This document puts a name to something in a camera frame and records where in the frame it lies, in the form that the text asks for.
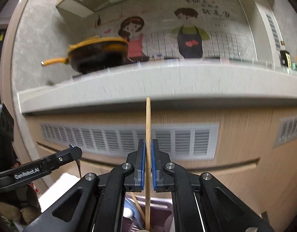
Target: soy sauce bottle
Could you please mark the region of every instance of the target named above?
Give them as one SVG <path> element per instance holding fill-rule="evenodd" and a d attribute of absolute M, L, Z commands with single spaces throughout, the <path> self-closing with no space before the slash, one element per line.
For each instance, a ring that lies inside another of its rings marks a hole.
<path fill-rule="evenodd" d="M 284 41 L 281 41 L 280 44 L 281 44 L 280 57 L 281 57 L 282 65 L 291 69 L 292 67 L 291 67 L 291 61 L 290 61 L 290 53 L 289 51 L 286 51 Z"/>

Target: wooden cabinet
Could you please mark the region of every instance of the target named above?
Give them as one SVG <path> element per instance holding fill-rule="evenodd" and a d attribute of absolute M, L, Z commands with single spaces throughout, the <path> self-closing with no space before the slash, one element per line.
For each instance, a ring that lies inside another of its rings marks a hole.
<path fill-rule="evenodd" d="M 297 213 L 297 140 L 273 148 L 280 119 L 297 116 L 296 108 L 216 109 L 152 111 L 152 124 L 219 123 L 213 160 L 175 161 L 193 173 L 211 172 L 257 214 L 268 213 L 276 232 L 286 229 Z M 26 117 L 40 156 L 64 147 L 43 139 L 40 123 L 144 124 L 145 112 L 87 113 Z M 125 157 L 84 153 L 82 175 L 109 172 Z M 74 163 L 51 174 L 53 181 L 63 172 L 78 176 Z"/>

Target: black apron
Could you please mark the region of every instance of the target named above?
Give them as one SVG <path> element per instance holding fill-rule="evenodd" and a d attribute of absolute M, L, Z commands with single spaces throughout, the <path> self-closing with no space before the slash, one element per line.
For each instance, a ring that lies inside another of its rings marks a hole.
<path fill-rule="evenodd" d="M 184 26 L 180 28 L 177 36 L 177 43 L 178 43 L 178 50 L 180 54 L 184 58 L 202 58 L 203 56 L 203 49 L 202 49 L 202 38 L 201 35 L 196 28 L 197 34 L 184 34 L 182 29 Z"/>

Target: blue gripper pad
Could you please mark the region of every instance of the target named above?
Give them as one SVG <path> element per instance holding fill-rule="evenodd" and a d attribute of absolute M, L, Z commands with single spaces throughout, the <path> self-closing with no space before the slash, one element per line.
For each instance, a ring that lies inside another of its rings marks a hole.
<path fill-rule="evenodd" d="M 142 149 L 142 167 L 141 167 L 141 188 L 144 189 L 144 172 L 145 172 L 145 141 L 143 142 Z"/>
<path fill-rule="evenodd" d="M 156 180 L 156 165 L 155 165 L 155 154 L 154 154 L 154 143 L 151 141 L 151 171 L 153 175 L 153 188 L 154 191 L 157 190 L 157 180 Z"/>

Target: pan lid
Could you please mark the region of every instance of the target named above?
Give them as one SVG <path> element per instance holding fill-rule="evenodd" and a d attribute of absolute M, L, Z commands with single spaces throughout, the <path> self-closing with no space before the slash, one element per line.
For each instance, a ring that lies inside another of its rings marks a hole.
<path fill-rule="evenodd" d="M 94 43 L 103 43 L 103 42 L 121 42 L 121 43 L 128 43 L 125 39 L 121 38 L 121 37 L 100 37 L 100 36 L 93 36 L 91 38 L 87 38 L 84 41 L 79 42 L 78 44 L 74 44 L 74 45 L 69 45 L 69 50 L 68 53 L 70 53 L 71 51 L 86 46 L 86 45 L 90 45 L 90 44 L 94 44 Z"/>

